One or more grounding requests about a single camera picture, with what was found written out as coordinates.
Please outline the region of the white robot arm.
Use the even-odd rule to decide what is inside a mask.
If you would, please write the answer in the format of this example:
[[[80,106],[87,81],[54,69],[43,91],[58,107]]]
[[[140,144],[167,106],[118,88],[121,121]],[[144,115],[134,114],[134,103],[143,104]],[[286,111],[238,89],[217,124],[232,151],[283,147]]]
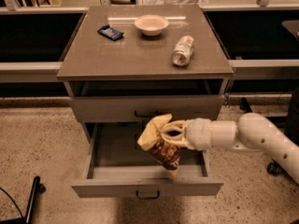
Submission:
[[[164,141],[194,150],[224,148],[232,152],[264,153],[299,183],[299,146],[269,119],[246,113],[238,122],[210,119],[177,120],[161,129]]]

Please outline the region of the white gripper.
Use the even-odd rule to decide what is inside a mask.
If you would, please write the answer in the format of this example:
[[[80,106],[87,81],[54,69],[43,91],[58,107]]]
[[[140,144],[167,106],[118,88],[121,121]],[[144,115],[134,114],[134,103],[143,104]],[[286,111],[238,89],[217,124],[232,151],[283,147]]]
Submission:
[[[162,138],[177,147],[188,147],[193,150],[211,149],[211,123],[210,119],[190,119],[187,122],[185,120],[172,121],[161,129]],[[171,136],[168,133],[180,134]]]

